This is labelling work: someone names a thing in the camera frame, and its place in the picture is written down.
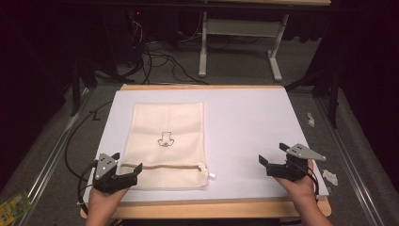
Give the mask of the green printed packet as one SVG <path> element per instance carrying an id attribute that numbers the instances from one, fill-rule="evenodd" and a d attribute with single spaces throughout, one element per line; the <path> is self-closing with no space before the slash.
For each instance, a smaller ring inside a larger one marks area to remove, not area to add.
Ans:
<path id="1" fill-rule="evenodd" d="M 0 204 L 0 226 L 9 226 L 32 208 L 25 190 L 21 190 Z"/>

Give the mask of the white table mat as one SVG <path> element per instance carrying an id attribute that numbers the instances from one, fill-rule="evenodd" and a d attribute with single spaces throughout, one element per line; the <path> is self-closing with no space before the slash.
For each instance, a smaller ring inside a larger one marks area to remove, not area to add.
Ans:
<path id="1" fill-rule="evenodd" d="M 266 175 L 258 160 L 285 161 L 279 145 L 305 145 L 298 119 L 284 88 L 121 90 L 116 93 L 97 153 L 124 153 L 137 103 L 204 104 L 205 156 L 215 176 L 191 190 L 140 190 L 125 202 L 183 202 L 285 198 L 285 189 Z"/>

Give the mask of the person's left hand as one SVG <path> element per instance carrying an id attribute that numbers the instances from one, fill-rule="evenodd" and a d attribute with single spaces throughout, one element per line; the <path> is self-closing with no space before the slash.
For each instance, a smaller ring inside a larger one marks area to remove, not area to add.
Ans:
<path id="1" fill-rule="evenodd" d="M 113 194 L 108 194 L 92 188 L 88 199 L 88 214 L 90 216 L 112 216 L 127 191 L 128 188 L 124 188 Z"/>

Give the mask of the black metal stand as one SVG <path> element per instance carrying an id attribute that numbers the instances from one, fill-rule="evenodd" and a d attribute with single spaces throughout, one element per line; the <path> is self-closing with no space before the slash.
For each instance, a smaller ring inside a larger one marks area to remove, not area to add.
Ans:
<path id="1" fill-rule="evenodd" d="M 338 90 L 340 81 L 339 68 L 331 64 L 323 69 L 320 69 L 303 78 L 296 80 L 292 84 L 285 86 L 286 91 L 291 91 L 296 88 L 313 84 L 311 94 L 313 97 L 321 98 L 324 96 L 329 97 L 327 117 L 333 128 L 337 127 L 336 111 L 338 106 Z"/>
<path id="2" fill-rule="evenodd" d="M 83 82 L 86 88 L 97 87 L 97 80 L 94 75 L 94 69 L 90 62 L 79 57 L 72 66 L 72 116 L 75 116 L 81 105 L 81 85 Z"/>

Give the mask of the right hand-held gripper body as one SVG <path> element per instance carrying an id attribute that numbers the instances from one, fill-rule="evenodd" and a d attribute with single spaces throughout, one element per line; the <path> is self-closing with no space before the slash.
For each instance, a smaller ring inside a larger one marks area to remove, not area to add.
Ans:
<path id="1" fill-rule="evenodd" d="M 265 167 L 268 176 L 287 179 L 294 182 L 309 174 L 309 159 L 319 161 L 327 160 L 324 155 L 321 155 L 302 144 L 291 146 L 285 153 L 286 161 L 284 164 L 273 164 L 268 162 L 267 167 Z"/>

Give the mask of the person's right hand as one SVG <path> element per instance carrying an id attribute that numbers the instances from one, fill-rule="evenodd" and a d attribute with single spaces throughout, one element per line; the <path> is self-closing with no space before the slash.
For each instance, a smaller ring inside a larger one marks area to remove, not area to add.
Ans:
<path id="1" fill-rule="evenodd" d="M 295 206 L 308 207 L 316 204 L 313 180 L 310 176 L 294 182 L 282 178 L 276 178 L 276 181 L 286 190 Z"/>

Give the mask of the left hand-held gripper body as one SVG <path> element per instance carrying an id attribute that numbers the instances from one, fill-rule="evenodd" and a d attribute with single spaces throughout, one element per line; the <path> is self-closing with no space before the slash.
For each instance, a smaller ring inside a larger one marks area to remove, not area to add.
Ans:
<path id="1" fill-rule="evenodd" d="M 101 153 L 93 174 L 93 187 L 103 193 L 113 194 L 124 188 L 137 185 L 134 172 L 117 175 L 118 161 L 106 153 Z"/>

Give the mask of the white desk frame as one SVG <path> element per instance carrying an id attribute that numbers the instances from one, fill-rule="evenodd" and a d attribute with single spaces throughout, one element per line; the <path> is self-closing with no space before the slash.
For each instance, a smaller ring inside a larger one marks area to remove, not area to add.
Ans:
<path id="1" fill-rule="evenodd" d="M 281 82 L 282 75 L 277 62 L 277 52 L 288 19 L 288 14 L 284 14 L 281 20 L 277 22 L 209 19 L 208 13 L 203 12 L 201 47 L 199 52 L 199 77 L 205 77 L 207 74 L 207 37 L 209 35 L 242 36 L 274 39 L 274 47 L 266 53 L 274 80 Z"/>

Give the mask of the cream cloth zipper bag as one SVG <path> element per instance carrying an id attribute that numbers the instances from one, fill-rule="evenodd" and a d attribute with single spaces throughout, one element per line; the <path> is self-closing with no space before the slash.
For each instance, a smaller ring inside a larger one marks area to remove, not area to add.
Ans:
<path id="1" fill-rule="evenodd" d="M 202 103 L 134 105 L 120 173 L 142 171 L 136 189 L 195 189 L 208 184 Z"/>

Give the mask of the metal floor rail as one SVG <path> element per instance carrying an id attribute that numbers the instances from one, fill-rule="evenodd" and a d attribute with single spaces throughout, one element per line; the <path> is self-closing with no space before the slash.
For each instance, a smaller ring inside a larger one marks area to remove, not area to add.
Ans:
<path id="1" fill-rule="evenodd" d="M 329 119 L 326 104 L 321 98 L 315 98 L 314 102 L 321 112 L 322 118 L 327 124 L 327 128 L 334 139 L 334 142 L 338 148 L 339 156 L 341 157 L 341 161 L 343 163 L 343 169 L 345 170 L 348 180 L 354 190 L 354 193 L 356 194 L 356 197 L 359 201 L 363 213 L 365 214 L 365 217 L 367 218 L 367 221 L 369 222 L 369 225 L 385 226 L 381 216 L 379 215 L 375 207 L 369 189 L 360 178 L 359 172 L 356 169 L 356 166 L 343 143 L 343 139 L 340 136 L 338 129 L 332 125 L 332 122 Z"/>
<path id="2" fill-rule="evenodd" d="M 13 173 L 5 191 L 24 190 L 31 208 L 10 226 L 26 226 L 63 155 L 72 128 L 79 119 L 93 89 L 78 92 L 80 105 L 74 109 L 72 90 L 68 89 L 67 103 L 45 124 L 31 149 Z"/>

